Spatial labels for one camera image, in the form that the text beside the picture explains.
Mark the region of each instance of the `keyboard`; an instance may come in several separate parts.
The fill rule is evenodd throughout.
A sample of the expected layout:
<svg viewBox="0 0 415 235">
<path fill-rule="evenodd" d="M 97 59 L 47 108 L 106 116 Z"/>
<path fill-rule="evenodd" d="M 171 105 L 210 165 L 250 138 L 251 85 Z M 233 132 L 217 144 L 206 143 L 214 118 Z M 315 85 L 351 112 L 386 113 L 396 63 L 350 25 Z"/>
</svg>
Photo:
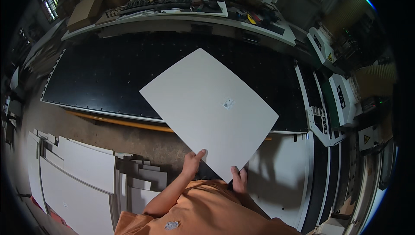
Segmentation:
<svg viewBox="0 0 415 235">
<path fill-rule="evenodd" d="M 131 14 L 137 11 L 145 11 L 148 9 L 171 9 L 181 8 L 189 9 L 192 0 L 133 0 L 127 3 L 127 6 L 121 10 L 119 14 Z"/>
</svg>

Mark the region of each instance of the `warning sign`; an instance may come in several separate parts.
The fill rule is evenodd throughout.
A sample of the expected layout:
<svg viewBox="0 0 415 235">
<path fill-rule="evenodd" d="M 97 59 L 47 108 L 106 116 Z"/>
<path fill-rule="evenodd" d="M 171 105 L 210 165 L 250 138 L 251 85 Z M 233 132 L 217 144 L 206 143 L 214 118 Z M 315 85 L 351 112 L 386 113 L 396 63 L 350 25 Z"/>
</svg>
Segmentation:
<svg viewBox="0 0 415 235">
<path fill-rule="evenodd" d="M 364 144 L 366 145 L 366 143 L 369 141 L 369 139 L 370 139 L 370 137 L 369 136 L 366 136 L 366 135 L 364 135 Z"/>
</svg>

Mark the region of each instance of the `orange bar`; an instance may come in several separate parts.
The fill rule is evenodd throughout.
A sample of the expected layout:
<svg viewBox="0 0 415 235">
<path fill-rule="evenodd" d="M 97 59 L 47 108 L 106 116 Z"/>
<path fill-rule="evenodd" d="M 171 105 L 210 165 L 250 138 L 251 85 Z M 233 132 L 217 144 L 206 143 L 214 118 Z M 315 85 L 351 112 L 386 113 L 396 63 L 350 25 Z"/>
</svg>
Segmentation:
<svg viewBox="0 0 415 235">
<path fill-rule="evenodd" d="M 129 127 L 135 127 L 135 128 L 141 128 L 141 129 L 151 129 L 151 130 L 158 130 L 158 131 L 174 133 L 174 131 L 169 127 L 155 126 L 155 125 L 149 125 L 149 124 L 143 124 L 143 123 L 137 123 L 137 122 L 127 122 L 127 121 L 120 120 L 120 119 L 109 119 L 109 118 L 104 118 L 104 117 L 100 117 L 100 116 L 88 115 L 88 114 L 77 113 L 77 112 L 72 112 L 72 111 L 66 111 L 66 113 L 69 113 L 69 114 L 72 114 L 72 115 L 75 115 L 75 116 L 79 116 L 79 117 L 82 117 L 82 118 L 99 120 L 101 122 L 108 122 L 108 123 L 114 123 L 114 124 L 118 124 L 118 125 L 129 126 Z M 271 137 L 266 137 L 265 140 L 272 140 L 272 138 Z"/>
</svg>

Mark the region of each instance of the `orange t-shirt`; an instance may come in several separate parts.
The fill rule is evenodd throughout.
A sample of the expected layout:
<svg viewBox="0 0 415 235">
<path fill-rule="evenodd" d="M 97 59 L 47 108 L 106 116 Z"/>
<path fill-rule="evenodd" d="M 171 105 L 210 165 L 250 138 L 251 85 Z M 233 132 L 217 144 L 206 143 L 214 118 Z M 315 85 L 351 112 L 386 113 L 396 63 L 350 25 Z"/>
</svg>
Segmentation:
<svg viewBox="0 0 415 235">
<path fill-rule="evenodd" d="M 165 230 L 167 222 L 178 227 Z M 163 217 L 121 212 L 115 235 L 140 234 L 300 234 L 279 218 L 267 220 L 243 207 L 222 180 L 192 181 Z"/>
</svg>

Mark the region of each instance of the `black table surface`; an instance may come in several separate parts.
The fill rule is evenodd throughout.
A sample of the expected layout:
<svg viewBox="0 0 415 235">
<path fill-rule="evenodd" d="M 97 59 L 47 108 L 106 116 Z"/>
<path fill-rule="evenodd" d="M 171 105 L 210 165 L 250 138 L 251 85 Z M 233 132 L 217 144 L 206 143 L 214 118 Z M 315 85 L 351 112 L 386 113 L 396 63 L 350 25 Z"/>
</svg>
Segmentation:
<svg viewBox="0 0 415 235">
<path fill-rule="evenodd" d="M 273 130 L 307 131 L 294 59 L 217 35 L 158 32 L 90 39 L 65 51 L 43 101 L 160 119 L 139 90 L 198 48 L 223 63 L 274 109 L 279 118 Z"/>
</svg>

